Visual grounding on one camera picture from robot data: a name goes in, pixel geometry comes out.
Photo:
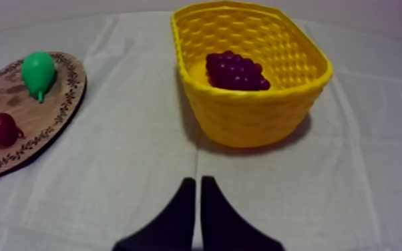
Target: wooden tray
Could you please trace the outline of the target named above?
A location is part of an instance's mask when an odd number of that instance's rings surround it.
[[[29,96],[21,77],[23,59],[0,70],[0,112],[14,117],[25,134],[9,148],[0,148],[0,175],[31,163],[55,140],[76,113],[85,93],[83,65],[73,56],[50,52],[56,82],[40,104]]]

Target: basket rim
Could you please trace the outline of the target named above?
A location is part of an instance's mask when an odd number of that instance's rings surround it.
[[[217,87],[213,87],[211,85],[204,85],[199,81],[192,79],[187,69],[184,67],[184,59],[182,57],[182,50],[180,47],[180,38],[178,34],[178,26],[176,25],[176,16],[181,15],[181,13],[187,11],[189,8],[196,8],[189,13],[198,12],[198,11],[207,11],[209,9],[217,10],[217,9],[245,9],[247,11],[255,11],[260,12],[265,15],[272,15],[276,18],[282,19],[284,22],[287,22],[292,25],[297,33],[302,35],[307,42],[313,45],[313,48],[317,50],[322,59],[325,60],[326,70],[325,72],[312,81],[308,81],[302,85],[298,85],[296,87],[290,87],[287,89],[276,89],[270,91],[239,91],[239,90],[229,90],[229,89],[221,89]],[[300,30],[297,25],[295,25],[281,10],[273,7],[267,7],[264,5],[254,4],[254,3],[239,3],[239,2],[231,2],[231,1],[219,1],[219,2],[210,2],[210,3],[197,3],[189,6],[185,6],[173,13],[171,16],[171,25],[173,30],[173,38],[176,46],[176,57],[178,60],[178,68],[183,79],[184,86],[197,91],[200,94],[205,94],[209,96],[216,97],[224,97],[229,96],[235,99],[282,99],[284,97],[291,97],[293,95],[302,95],[306,93],[313,92],[318,89],[322,89],[326,84],[328,84],[329,80],[333,75],[333,67],[327,56],[318,48],[318,46],[308,37],[304,31]]]

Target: purple grapes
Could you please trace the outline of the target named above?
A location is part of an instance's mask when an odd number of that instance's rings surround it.
[[[210,83],[222,89],[261,91],[270,89],[270,82],[262,75],[262,66],[232,51],[207,55]]]

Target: table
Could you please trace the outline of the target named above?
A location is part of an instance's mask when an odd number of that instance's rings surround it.
[[[0,178],[0,251],[110,250],[156,216],[183,177],[203,175],[287,250],[402,251],[402,42],[297,20],[335,76],[288,141],[243,152],[198,127],[177,86],[170,15],[0,33],[0,68],[32,51],[65,51],[88,78],[62,136]]]

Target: yellow basket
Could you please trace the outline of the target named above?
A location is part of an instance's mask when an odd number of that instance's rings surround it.
[[[309,112],[333,74],[314,43],[278,9],[220,1],[172,16],[178,70],[196,119],[221,144],[249,148],[285,138]],[[268,91],[212,87],[206,56],[231,50],[263,66]]]

